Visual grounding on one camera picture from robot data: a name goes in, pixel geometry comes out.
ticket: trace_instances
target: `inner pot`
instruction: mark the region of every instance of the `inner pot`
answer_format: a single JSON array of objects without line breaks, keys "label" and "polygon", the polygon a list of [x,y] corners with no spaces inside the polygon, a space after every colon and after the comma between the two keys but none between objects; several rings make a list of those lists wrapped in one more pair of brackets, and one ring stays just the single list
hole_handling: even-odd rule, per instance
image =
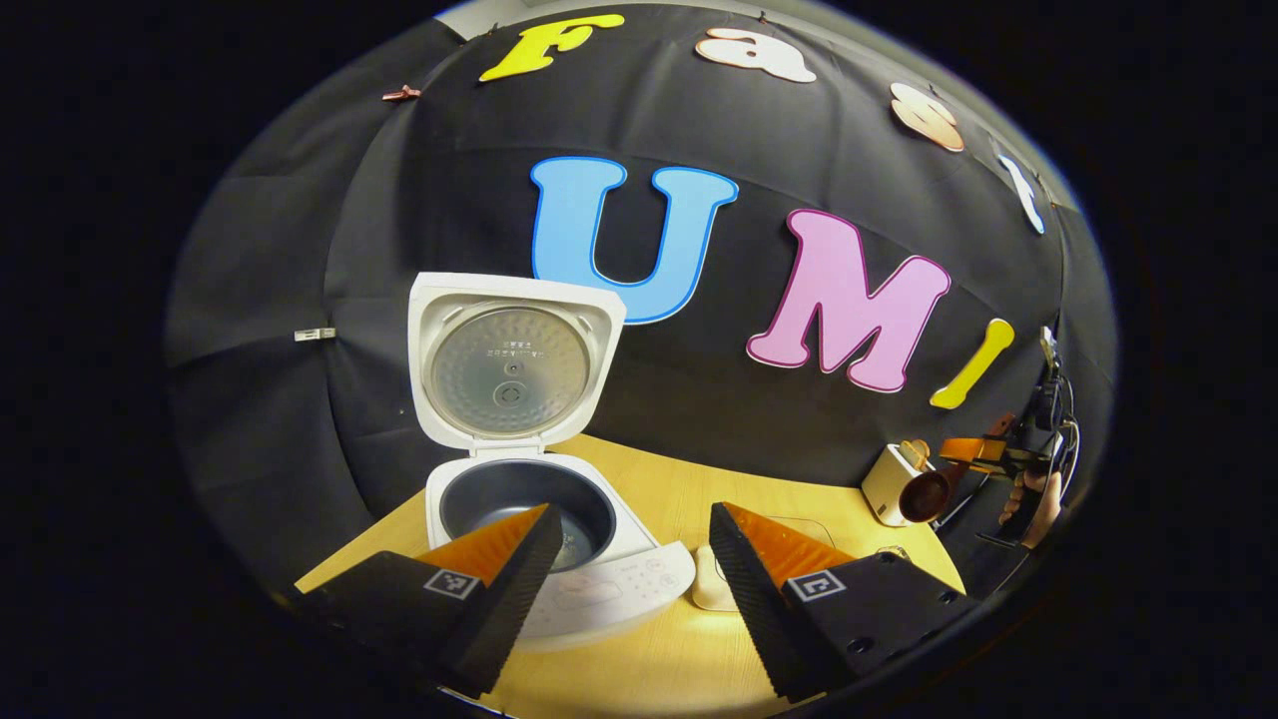
[{"label": "inner pot", "polygon": [[603,493],[550,462],[497,460],[461,473],[440,498],[440,520],[450,538],[459,538],[547,502],[558,507],[564,529],[551,572],[575,570],[612,541],[617,520]]}]

